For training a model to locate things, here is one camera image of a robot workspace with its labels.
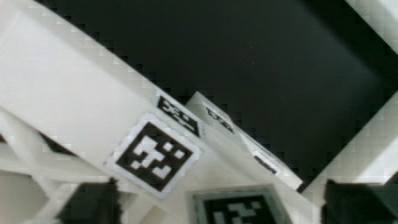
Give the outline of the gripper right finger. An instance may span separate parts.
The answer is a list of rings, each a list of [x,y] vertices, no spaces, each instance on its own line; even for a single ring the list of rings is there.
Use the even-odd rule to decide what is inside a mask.
[[[329,180],[323,199],[322,224],[398,224],[398,184]]]

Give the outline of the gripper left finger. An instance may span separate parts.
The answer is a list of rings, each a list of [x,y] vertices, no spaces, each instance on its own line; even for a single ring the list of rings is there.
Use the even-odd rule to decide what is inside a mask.
[[[84,183],[57,214],[62,224],[121,224],[116,181]]]

